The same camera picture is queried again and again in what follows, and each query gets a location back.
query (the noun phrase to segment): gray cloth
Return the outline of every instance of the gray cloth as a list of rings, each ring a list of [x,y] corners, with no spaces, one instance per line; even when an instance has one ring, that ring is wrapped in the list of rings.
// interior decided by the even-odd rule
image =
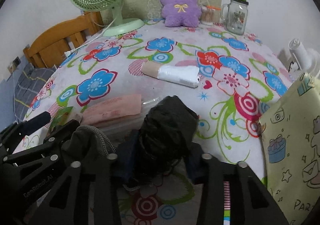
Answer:
[[[55,72],[55,68],[35,69],[31,63],[28,63],[14,90],[15,115],[19,122],[22,122],[27,110],[47,80]]]

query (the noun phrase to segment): fan stand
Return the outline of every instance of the fan stand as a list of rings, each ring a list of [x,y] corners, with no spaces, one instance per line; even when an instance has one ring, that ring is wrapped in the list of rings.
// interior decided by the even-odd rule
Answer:
[[[144,25],[144,22],[138,18],[122,19],[120,6],[113,6],[111,8],[112,16],[116,20],[113,26],[107,27],[104,31],[103,36],[115,36],[125,34],[136,30]]]

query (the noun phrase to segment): blue wall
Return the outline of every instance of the blue wall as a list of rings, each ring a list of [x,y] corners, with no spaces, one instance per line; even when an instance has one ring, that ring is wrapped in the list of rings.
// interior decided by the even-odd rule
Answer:
[[[28,63],[24,56],[20,59],[21,63],[13,75],[7,81],[2,80],[0,82],[0,131],[16,120],[13,113],[13,80],[15,87],[24,67]]]

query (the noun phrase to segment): fan base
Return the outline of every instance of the fan base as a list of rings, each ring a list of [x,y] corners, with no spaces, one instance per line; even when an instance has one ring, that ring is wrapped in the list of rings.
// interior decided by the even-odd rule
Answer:
[[[129,18],[124,19],[123,23],[119,26],[111,26],[104,31],[103,36],[115,36],[120,34],[125,34],[136,30],[144,26],[144,22],[141,19]]]

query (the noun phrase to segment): gift bag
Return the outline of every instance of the gift bag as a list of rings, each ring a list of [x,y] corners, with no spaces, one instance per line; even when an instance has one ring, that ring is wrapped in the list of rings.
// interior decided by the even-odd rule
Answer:
[[[320,196],[320,80],[305,73],[260,118],[268,191],[289,224]]]

